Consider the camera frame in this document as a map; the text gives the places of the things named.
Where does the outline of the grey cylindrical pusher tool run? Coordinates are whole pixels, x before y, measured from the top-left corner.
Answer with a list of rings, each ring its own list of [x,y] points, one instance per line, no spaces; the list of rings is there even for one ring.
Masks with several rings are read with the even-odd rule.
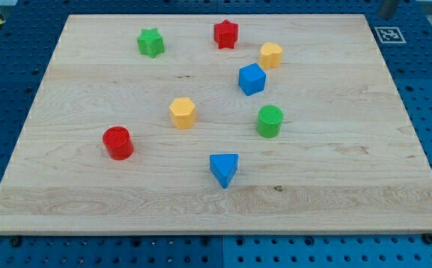
[[[394,17],[401,0],[380,0],[378,8],[378,17],[384,20],[390,20]]]

